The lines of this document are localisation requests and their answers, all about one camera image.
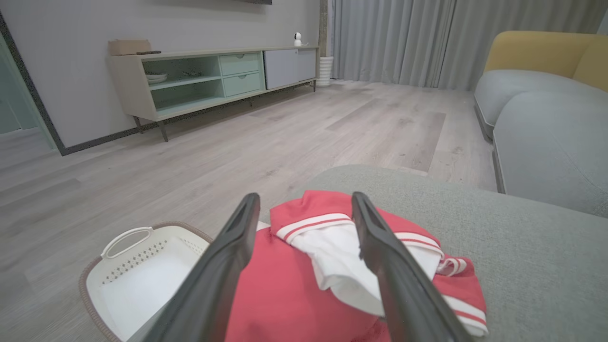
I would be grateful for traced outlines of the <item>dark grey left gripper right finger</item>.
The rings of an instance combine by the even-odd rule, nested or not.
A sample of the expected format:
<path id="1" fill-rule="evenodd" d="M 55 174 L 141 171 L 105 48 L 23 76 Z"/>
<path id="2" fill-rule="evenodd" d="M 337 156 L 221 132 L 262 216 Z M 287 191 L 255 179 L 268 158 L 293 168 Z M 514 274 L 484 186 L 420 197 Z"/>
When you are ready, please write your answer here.
<path id="1" fill-rule="evenodd" d="M 351 200 L 359 256 L 378 278 L 391 340 L 471 342 L 471 335 L 369 197 L 354 192 Z"/>

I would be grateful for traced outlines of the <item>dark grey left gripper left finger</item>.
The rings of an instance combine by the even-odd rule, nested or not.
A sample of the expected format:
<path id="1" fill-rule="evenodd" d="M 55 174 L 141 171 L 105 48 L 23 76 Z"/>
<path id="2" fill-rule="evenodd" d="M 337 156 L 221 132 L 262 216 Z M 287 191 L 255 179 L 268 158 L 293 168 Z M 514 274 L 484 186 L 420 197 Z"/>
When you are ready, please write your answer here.
<path id="1" fill-rule="evenodd" d="M 143 336 L 144 342 L 223 342 L 239 277 L 254 250 L 260 196 L 248 193 L 177 293 Z"/>

